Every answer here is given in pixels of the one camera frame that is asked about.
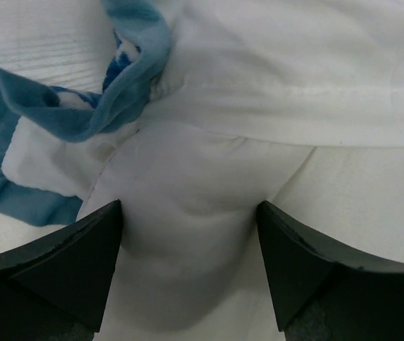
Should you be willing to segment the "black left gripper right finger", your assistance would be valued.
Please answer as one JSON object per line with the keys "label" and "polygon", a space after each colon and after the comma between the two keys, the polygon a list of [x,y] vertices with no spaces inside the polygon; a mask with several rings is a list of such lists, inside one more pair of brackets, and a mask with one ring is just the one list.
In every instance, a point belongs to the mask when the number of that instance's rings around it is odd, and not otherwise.
{"label": "black left gripper right finger", "polygon": [[287,340],[404,340],[404,263],[350,247],[269,202],[256,222]]}

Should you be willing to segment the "blue patterned pillowcase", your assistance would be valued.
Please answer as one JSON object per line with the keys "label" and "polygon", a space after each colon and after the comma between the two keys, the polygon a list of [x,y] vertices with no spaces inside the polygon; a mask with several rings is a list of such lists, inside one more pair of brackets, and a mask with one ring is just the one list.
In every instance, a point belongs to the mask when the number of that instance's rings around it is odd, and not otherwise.
{"label": "blue patterned pillowcase", "polygon": [[150,1],[104,1],[116,51],[101,93],[0,68],[0,213],[33,226],[74,222],[103,163],[133,129],[169,56]]}

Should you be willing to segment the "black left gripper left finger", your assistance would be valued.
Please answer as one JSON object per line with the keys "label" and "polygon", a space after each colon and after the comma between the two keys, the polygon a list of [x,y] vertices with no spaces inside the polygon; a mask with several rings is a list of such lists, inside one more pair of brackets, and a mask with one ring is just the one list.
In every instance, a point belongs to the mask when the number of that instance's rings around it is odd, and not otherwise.
{"label": "black left gripper left finger", "polygon": [[113,201],[0,254],[0,340],[93,340],[122,238]]}

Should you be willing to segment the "white pillow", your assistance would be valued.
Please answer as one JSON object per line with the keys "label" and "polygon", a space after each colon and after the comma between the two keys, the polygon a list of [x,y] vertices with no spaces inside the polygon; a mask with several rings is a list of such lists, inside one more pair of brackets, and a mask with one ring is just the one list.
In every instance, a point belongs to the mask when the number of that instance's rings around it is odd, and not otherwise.
{"label": "white pillow", "polygon": [[[101,93],[104,1],[0,1],[0,68]],[[150,1],[169,56],[76,219],[125,226],[99,340],[282,340],[262,201],[404,263],[404,1]],[[66,224],[0,213],[0,252]]]}

